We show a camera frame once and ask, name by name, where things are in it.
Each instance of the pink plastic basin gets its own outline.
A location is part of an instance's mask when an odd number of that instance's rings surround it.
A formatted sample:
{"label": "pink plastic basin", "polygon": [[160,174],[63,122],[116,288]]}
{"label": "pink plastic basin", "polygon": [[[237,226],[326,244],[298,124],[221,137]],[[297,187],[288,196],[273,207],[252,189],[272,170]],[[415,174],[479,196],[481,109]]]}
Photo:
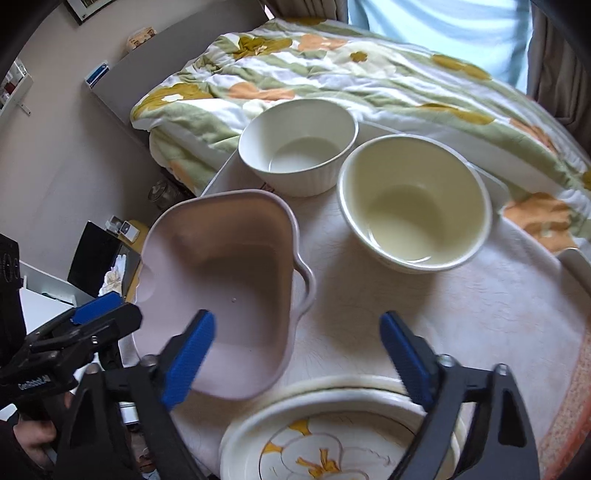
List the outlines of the pink plastic basin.
{"label": "pink plastic basin", "polygon": [[[289,206],[262,190],[200,197],[168,210],[142,251],[138,355],[158,353],[199,309],[208,309],[217,335],[192,389],[233,400],[267,390],[285,370],[297,322],[316,296],[298,239]],[[291,307],[294,269],[306,295]]]}

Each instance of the shelf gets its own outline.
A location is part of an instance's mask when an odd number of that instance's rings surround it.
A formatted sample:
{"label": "shelf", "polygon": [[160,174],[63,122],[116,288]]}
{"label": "shelf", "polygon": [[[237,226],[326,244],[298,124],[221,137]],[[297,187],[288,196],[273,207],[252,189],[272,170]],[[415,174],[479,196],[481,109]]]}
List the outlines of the shelf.
{"label": "shelf", "polygon": [[23,79],[18,82],[18,85],[11,93],[10,98],[4,104],[2,109],[0,110],[0,129],[4,126],[6,122],[8,122],[8,117],[10,116],[10,112],[14,110],[16,106],[22,100],[22,97],[27,93],[31,85],[33,84],[33,79],[29,74],[26,74]]}

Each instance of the ribbed white bowl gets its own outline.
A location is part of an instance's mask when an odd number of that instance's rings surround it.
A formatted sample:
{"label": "ribbed white bowl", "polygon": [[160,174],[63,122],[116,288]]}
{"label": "ribbed white bowl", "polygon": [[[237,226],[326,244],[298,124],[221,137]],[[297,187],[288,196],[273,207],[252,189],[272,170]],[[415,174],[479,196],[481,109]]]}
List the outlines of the ribbed white bowl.
{"label": "ribbed white bowl", "polygon": [[238,152],[275,190],[309,197],[336,185],[359,127],[343,107],[300,99],[275,105],[244,130]]}

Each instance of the wall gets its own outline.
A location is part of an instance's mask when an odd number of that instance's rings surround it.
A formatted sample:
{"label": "wall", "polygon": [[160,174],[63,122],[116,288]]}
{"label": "wall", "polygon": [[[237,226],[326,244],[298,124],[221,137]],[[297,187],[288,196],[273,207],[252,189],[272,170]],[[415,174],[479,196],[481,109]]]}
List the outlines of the wall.
{"label": "wall", "polygon": [[60,5],[20,58],[35,83],[0,132],[0,232],[21,258],[66,278],[87,220],[149,222],[147,193],[159,178],[150,155],[103,110],[83,78],[122,57],[130,33],[161,31],[208,0],[116,0],[78,26]]}

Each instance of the cream bowl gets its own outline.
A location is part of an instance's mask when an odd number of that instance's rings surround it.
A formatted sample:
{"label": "cream bowl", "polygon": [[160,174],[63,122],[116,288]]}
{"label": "cream bowl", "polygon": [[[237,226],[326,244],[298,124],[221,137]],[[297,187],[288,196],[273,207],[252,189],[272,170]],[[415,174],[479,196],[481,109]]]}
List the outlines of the cream bowl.
{"label": "cream bowl", "polygon": [[355,118],[334,102],[292,100],[256,117],[244,129],[238,153],[278,192],[309,197],[336,185],[358,130]]}
{"label": "cream bowl", "polygon": [[491,229],[491,201],[478,174],[429,138],[389,135],[364,143],[343,163],[337,190],[364,246],[406,273],[461,265]]}

